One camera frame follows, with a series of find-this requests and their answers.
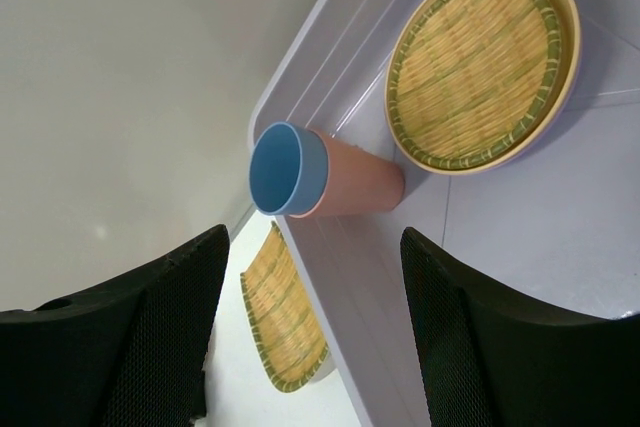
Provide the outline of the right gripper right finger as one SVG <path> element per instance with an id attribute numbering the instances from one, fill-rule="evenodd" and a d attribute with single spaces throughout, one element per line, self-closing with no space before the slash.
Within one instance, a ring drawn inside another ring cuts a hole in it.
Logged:
<path id="1" fill-rule="evenodd" d="M 400 242 L 435 426 L 635 426 L 639 318 L 594 317 L 519 292 L 414 228 Z"/>

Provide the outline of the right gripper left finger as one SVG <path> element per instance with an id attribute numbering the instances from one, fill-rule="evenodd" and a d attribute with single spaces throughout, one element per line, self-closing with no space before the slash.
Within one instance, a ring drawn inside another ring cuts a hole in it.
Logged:
<path id="1" fill-rule="evenodd" d="M 230 240 L 217 225 L 173 251 L 33 310 L 1 315 L 5 426 L 191 426 Z"/>

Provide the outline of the salmon pink plastic cup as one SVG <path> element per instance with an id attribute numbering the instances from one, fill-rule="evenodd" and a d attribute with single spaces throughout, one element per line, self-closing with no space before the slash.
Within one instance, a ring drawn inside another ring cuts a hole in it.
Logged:
<path id="1" fill-rule="evenodd" d="M 389 212 L 405 192 L 405 177 L 395 163 L 313 130 L 322 140 L 328 157 L 323 194 L 307 212 L 290 217 L 363 215 Z"/>

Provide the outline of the blue plastic cup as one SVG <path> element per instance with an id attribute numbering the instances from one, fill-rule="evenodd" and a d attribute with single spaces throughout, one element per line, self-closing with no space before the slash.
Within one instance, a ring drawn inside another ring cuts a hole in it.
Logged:
<path id="1" fill-rule="evenodd" d="M 329 157 L 321 137 L 288 122 L 269 126 L 254 146 L 249 187 L 266 215 L 302 215 L 324 193 Z"/>

